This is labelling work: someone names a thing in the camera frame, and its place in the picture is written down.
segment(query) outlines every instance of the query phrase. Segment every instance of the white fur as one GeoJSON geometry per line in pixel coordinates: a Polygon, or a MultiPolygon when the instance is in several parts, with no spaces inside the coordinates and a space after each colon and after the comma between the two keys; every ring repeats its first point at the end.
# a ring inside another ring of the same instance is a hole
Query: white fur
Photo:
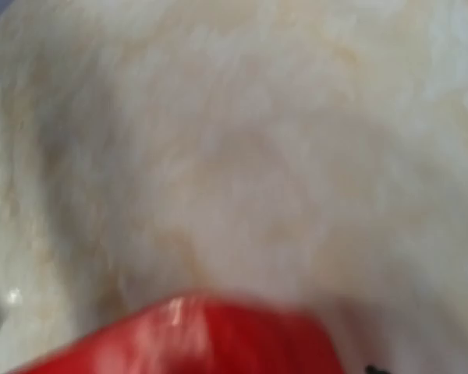
{"type": "Polygon", "coordinates": [[[468,0],[12,6],[0,371],[191,287],[468,373],[468,0]]]}

